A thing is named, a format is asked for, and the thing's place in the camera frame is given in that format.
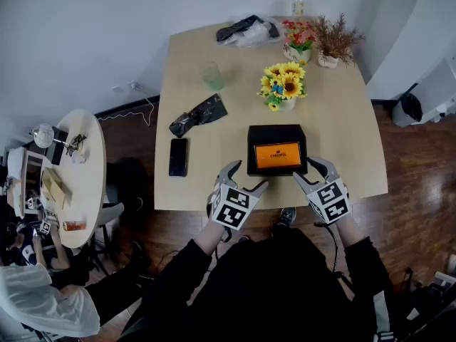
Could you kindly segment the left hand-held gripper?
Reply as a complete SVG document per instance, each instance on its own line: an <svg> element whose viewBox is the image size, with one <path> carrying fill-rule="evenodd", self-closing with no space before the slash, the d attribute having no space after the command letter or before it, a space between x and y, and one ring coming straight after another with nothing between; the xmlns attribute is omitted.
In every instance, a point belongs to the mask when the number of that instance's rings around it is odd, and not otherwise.
<svg viewBox="0 0 456 342"><path fill-rule="evenodd" d="M234 230L240 230L269 186L268 180L262 180L250 190L245 187L238 188L232 176L241 164L241 160L235 160L223 167L216 178L212 193L207 198L209 219Z"/></svg>

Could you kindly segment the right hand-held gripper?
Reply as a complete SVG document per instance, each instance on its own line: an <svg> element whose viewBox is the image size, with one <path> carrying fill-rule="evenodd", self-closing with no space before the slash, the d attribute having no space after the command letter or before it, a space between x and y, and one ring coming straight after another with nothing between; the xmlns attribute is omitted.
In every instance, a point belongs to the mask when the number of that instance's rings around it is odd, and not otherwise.
<svg viewBox="0 0 456 342"><path fill-rule="evenodd" d="M334 164L320 157L307 157L307 162L328 183L318 188L318 182L310 182L301 173L293 172L294 179L306 194L314 212L325 224L333 224L350 214L348 190L339 178Z"/></svg>

